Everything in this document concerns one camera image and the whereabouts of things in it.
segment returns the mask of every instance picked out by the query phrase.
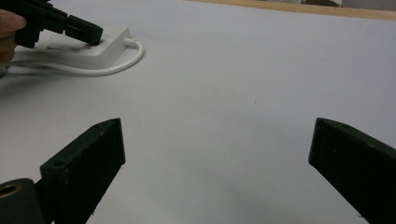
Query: white power strip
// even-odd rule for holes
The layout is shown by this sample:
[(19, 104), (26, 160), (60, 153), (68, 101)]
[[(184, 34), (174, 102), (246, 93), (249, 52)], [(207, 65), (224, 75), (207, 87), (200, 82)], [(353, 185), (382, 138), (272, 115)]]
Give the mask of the white power strip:
[[(123, 67), (110, 68), (128, 47), (139, 52)], [(43, 65), (82, 75), (109, 75), (132, 66), (143, 56), (143, 46), (131, 38), (126, 27), (104, 27), (101, 43), (90, 46), (66, 35), (44, 31), (34, 49), (17, 47), (11, 65)]]

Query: white table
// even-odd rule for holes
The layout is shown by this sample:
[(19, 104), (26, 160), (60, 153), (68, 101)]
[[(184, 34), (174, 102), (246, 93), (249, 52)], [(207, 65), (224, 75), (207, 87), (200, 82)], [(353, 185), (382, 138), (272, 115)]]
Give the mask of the white table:
[(317, 117), (396, 147), (395, 22), (181, 0), (52, 4), (127, 25), (147, 54), (109, 77), (0, 79), (0, 183), (37, 181), (91, 125), (121, 118), (127, 163), (89, 223), (367, 223), (307, 157)]

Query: power strip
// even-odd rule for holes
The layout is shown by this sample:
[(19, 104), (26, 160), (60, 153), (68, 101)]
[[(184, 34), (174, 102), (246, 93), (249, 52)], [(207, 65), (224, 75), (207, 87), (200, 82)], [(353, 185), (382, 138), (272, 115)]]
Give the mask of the power strip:
[(90, 46), (66, 35), (43, 31), (34, 49), (17, 47), (13, 61), (16, 64), (48, 62), (89, 70), (107, 69), (127, 48), (125, 39), (131, 39), (131, 35), (126, 27), (103, 28), (102, 40), (98, 46)]

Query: white cable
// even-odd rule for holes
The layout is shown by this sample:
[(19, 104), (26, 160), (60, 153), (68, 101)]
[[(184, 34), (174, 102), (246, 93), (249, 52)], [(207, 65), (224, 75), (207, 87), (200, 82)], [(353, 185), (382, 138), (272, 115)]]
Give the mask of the white cable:
[(22, 60), (22, 61), (15, 61), (11, 62), (10, 65), (14, 66), (44, 66), (50, 67), (54, 69), (58, 69), (61, 71), (65, 71), (68, 73), (73, 73), (77, 75), (87, 76), (87, 77), (99, 77), (99, 76), (107, 76), (111, 74), (118, 73), (122, 70), (125, 70), (132, 65), (136, 64), (140, 61), (140, 59), (144, 55), (144, 48), (142, 43), (138, 40), (131, 39), (131, 38), (124, 38), (124, 44), (127, 47), (138, 47), (137, 54), (128, 62), (121, 64), (119, 66), (106, 68), (106, 69), (84, 69), (84, 68), (77, 68), (72, 67), (69, 65), (61, 64), (61, 63), (52, 63), (52, 62), (44, 62), (44, 61), (35, 61), (35, 60)]

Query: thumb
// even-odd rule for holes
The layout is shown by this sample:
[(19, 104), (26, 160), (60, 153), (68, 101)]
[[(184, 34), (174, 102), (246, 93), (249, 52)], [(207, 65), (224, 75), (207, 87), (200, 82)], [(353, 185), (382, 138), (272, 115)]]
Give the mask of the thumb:
[(0, 33), (14, 32), (26, 25), (24, 17), (0, 10)]

